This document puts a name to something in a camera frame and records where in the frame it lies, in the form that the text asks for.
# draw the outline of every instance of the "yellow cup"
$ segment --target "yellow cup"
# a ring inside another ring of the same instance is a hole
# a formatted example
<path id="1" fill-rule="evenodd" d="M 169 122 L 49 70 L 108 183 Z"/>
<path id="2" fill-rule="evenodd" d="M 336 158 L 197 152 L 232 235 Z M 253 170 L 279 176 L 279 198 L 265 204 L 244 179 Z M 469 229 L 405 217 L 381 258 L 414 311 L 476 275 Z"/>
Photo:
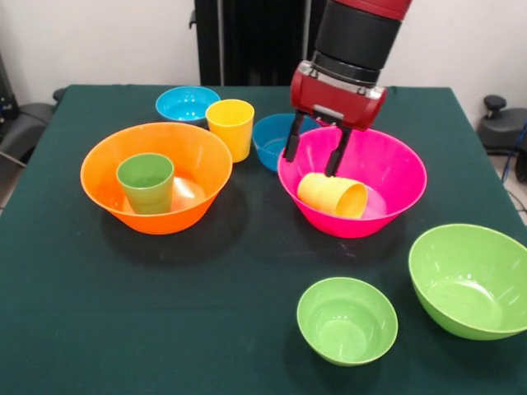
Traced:
<path id="1" fill-rule="evenodd" d="M 254 107 L 243 100 L 228 99 L 210 105 L 205 114 L 209 130 L 226 143 L 233 162 L 241 162 L 250 152 Z"/>
<path id="2" fill-rule="evenodd" d="M 319 194 L 328 181 L 324 173 L 308 173 L 298 184 L 296 195 L 308 206 L 320 210 Z"/>
<path id="3" fill-rule="evenodd" d="M 368 189 L 354 179 L 309 173 L 300 182 L 298 198 L 305 204 L 345 218 L 361 218 L 368 203 Z"/>

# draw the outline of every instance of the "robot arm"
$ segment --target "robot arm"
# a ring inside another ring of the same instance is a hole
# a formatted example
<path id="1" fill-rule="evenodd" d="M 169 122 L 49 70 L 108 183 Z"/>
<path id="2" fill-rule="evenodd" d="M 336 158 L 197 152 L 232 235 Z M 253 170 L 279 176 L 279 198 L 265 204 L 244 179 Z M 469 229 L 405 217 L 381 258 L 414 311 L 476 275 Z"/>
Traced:
<path id="1" fill-rule="evenodd" d="M 291 82 L 296 119 L 284 157 L 293 161 L 305 115 L 342 129 L 329 158 L 326 175 L 335 175 L 353 129 L 366 130 L 386 100 L 377 86 L 401 21 L 412 0 L 328 0 L 315 53 L 302 61 Z"/>

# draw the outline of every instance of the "white wall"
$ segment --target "white wall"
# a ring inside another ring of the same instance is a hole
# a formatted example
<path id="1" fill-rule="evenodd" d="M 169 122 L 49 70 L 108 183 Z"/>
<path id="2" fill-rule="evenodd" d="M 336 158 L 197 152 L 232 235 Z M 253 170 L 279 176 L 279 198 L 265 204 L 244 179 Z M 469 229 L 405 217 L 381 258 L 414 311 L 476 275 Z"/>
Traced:
<path id="1" fill-rule="evenodd" d="M 21 103 L 70 83 L 199 83 L 194 0 L 0 0 L 0 49 Z M 452 86 L 475 122 L 487 93 L 527 106 L 525 0 L 414 0 L 386 85 Z"/>
<path id="2" fill-rule="evenodd" d="M 483 97 L 527 107 L 526 0 L 413 0 L 381 82 L 451 86 L 469 119 Z"/>
<path id="3" fill-rule="evenodd" d="M 194 0 L 0 0 L 0 52 L 22 103 L 71 83 L 198 84 Z"/>

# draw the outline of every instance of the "plastic cup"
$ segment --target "plastic cup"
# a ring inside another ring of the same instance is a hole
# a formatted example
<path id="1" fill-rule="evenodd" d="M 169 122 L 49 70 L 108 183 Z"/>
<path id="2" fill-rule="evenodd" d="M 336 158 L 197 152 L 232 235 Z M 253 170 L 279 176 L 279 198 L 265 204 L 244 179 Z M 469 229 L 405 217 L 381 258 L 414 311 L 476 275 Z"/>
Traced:
<path id="1" fill-rule="evenodd" d="M 361 218 L 368 203 L 368 189 L 354 179 L 330 177 L 319 194 L 321 211 L 344 218 Z"/>
<path id="2" fill-rule="evenodd" d="M 368 203 L 366 186 L 354 179 L 309 173 L 298 185 L 298 198 L 316 210 L 344 218 L 361 218 Z"/>
<path id="3" fill-rule="evenodd" d="M 296 194 L 305 204 L 319 210 L 319 195 L 329 178 L 324 173 L 308 173 L 298 184 Z"/>
<path id="4" fill-rule="evenodd" d="M 137 214 L 161 214 L 170 210 L 174 164 L 154 153 L 131 156 L 117 168 L 117 179 Z"/>
<path id="5" fill-rule="evenodd" d="M 208 128 L 226 143 L 233 162 L 241 162 L 250 152 L 254 107 L 243 100 L 221 100 L 207 109 Z"/>

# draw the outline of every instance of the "plastic bowl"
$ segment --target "plastic bowl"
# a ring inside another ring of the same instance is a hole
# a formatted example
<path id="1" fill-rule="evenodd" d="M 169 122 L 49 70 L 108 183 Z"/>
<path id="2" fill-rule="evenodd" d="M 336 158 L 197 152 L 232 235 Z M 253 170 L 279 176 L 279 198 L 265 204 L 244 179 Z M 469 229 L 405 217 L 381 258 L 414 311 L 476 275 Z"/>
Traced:
<path id="1" fill-rule="evenodd" d="M 394 306 L 379 290 L 346 277 L 328 278 L 308 288 L 296 319 L 313 350 L 340 366 L 380 358 L 394 344 L 399 327 Z"/>
<path id="2" fill-rule="evenodd" d="M 156 110 L 168 121 L 206 127 L 205 112 L 209 105 L 219 100 L 218 93 L 203 86 L 180 86 L 159 96 Z"/>
<path id="3" fill-rule="evenodd" d="M 424 309 L 446 331 L 496 340 L 527 330 L 527 249 L 476 225 L 443 225 L 421 235 L 409 256 Z"/>
<path id="4" fill-rule="evenodd" d="M 253 129 L 253 143 L 260 162 L 277 171 L 278 157 L 286 146 L 287 136 L 295 119 L 294 114 L 275 114 L 260 119 Z M 312 118 L 304 117 L 300 133 L 319 128 Z"/>
<path id="5" fill-rule="evenodd" d="M 337 176 L 355 179 L 368 187 L 362 218 L 342 218 L 315 210 L 297 197 L 298 184 L 310 172 L 324 172 L 340 136 L 336 127 L 304 133 L 293 162 L 280 155 L 278 177 L 305 218 L 318 230 L 349 239 L 372 235 L 419 201 L 427 187 L 427 171 L 419 156 L 395 137 L 372 129 L 355 131 Z"/>
<path id="6" fill-rule="evenodd" d="M 129 207 L 117 180 L 121 162 L 143 152 L 174 163 L 171 211 L 139 215 Z M 167 235 L 198 222 L 231 176 L 232 158 L 222 140 L 184 123 L 147 123 L 112 134 L 97 144 L 81 167 L 88 197 L 126 225 L 150 235 Z"/>

